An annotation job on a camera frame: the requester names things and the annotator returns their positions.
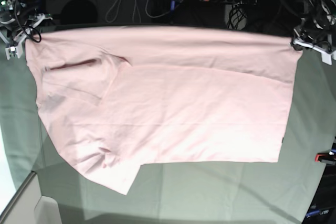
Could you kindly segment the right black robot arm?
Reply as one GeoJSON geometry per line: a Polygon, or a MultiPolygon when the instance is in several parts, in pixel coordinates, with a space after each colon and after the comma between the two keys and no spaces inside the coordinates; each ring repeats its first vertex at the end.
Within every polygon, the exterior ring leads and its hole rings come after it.
{"type": "Polygon", "coordinates": [[[38,26],[52,20],[44,8],[45,0],[1,0],[1,40],[8,60],[23,55],[26,39],[41,42],[38,26]]]}

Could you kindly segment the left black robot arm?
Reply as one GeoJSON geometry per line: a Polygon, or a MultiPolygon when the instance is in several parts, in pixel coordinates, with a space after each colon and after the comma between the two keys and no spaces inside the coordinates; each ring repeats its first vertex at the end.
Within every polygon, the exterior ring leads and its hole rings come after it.
{"type": "Polygon", "coordinates": [[[331,65],[335,61],[335,0],[303,0],[303,5],[291,44],[320,53],[322,62],[331,65]]]}

